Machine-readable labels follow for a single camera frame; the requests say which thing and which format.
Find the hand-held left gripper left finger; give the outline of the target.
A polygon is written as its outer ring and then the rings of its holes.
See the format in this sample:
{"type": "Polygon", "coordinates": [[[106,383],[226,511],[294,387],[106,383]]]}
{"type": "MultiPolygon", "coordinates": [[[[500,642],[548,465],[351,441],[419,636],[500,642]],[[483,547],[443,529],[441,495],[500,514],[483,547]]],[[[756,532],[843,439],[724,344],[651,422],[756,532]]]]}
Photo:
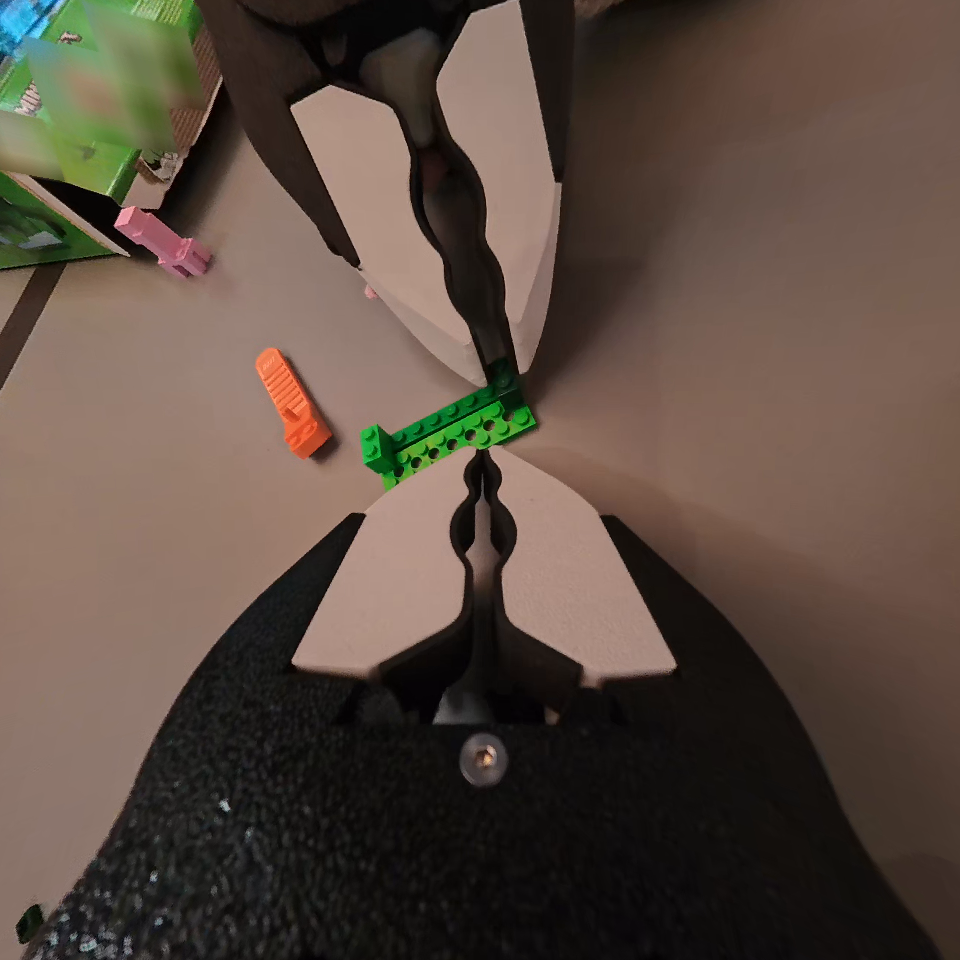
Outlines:
{"type": "Polygon", "coordinates": [[[365,513],[292,664],[376,683],[435,712],[473,654],[475,508],[484,454],[463,448],[365,513]]]}

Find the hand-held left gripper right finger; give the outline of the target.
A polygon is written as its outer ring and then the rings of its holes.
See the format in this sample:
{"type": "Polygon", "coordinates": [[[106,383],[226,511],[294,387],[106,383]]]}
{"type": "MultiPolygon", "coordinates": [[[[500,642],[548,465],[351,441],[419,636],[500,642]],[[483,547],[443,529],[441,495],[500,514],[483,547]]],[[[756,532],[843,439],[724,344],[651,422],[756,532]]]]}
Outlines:
{"type": "Polygon", "coordinates": [[[598,510],[502,447],[484,472],[504,678],[561,714],[581,690],[672,675],[677,660],[598,510]]]}

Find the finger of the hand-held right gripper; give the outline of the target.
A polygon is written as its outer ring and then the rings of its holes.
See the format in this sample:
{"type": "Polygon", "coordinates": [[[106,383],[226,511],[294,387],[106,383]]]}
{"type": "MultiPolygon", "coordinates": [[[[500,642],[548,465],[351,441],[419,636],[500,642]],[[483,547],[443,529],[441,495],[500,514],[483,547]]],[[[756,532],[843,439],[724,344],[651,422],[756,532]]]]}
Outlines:
{"type": "Polygon", "coordinates": [[[496,290],[525,375],[545,330],[561,220],[563,2],[474,3],[437,94],[483,191],[496,290]]]}
{"type": "MultiPolygon", "coordinates": [[[[429,102],[435,145],[456,146],[439,105],[429,102]]],[[[407,330],[459,376],[486,375],[463,307],[453,298],[453,262],[415,207],[414,156],[402,119],[387,102],[328,86],[292,107],[318,172],[362,261],[358,272],[407,330]]],[[[474,172],[471,163],[466,174],[474,172]]]]}

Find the bright green lego assembly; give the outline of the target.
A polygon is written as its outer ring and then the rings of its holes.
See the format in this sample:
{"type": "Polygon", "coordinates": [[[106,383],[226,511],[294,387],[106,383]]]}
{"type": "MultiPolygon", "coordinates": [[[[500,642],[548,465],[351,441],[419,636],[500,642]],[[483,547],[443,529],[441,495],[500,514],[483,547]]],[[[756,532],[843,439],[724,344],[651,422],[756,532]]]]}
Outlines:
{"type": "Polygon", "coordinates": [[[389,491],[460,450],[488,450],[538,426],[522,391],[476,390],[393,433],[375,424],[360,434],[365,466],[389,491]]]}

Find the dark green lego brick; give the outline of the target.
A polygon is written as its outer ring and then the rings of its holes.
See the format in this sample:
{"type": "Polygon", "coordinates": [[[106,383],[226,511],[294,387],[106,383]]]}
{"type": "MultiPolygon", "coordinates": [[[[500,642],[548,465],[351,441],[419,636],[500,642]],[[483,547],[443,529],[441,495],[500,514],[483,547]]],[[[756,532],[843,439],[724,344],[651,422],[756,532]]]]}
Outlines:
{"type": "Polygon", "coordinates": [[[487,385],[505,412],[514,412],[525,406],[522,380],[507,358],[500,358],[491,363],[487,373],[487,385]]]}

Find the green lego set box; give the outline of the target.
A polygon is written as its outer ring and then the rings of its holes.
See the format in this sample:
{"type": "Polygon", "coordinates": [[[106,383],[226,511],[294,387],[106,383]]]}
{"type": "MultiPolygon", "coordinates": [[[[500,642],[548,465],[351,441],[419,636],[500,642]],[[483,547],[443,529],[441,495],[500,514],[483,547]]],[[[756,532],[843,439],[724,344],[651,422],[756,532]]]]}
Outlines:
{"type": "Polygon", "coordinates": [[[2,2],[3,270],[129,255],[222,74],[197,2],[2,2]]]}

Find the orange brick separator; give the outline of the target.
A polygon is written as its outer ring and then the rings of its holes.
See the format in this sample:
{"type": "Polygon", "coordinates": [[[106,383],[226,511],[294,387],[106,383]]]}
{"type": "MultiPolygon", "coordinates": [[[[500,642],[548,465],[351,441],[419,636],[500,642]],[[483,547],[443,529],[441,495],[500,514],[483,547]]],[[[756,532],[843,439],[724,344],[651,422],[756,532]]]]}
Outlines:
{"type": "Polygon", "coordinates": [[[311,459],[332,438],[327,424],[294,366],[276,348],[267,348],[255,368],[284,426],[284,439],[300,460],[311,459]]]}

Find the dark tape strip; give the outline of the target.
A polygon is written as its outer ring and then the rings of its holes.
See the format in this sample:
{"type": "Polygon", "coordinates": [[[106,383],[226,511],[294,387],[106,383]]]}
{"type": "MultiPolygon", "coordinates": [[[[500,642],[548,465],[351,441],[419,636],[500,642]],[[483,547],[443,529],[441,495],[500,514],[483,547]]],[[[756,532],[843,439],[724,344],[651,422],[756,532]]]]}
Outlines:
{"type": "Polygon", "coordinates": [[[1,388],[13,372],[63,273],[65,262],[37,267],[1,330],[1,388]]]}

